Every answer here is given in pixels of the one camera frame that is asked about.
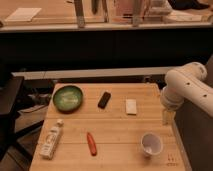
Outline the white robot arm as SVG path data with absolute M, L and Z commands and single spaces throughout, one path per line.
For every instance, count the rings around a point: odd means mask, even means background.
M 160 92 L 164 125 L 171 124 L 185 100 L 198 107 L 203 116 L 213 119 L 213 88 L 204 83 L 207 75 L 206 67 L 199 62 L 174 67 L 166 73 L 166 86 Z

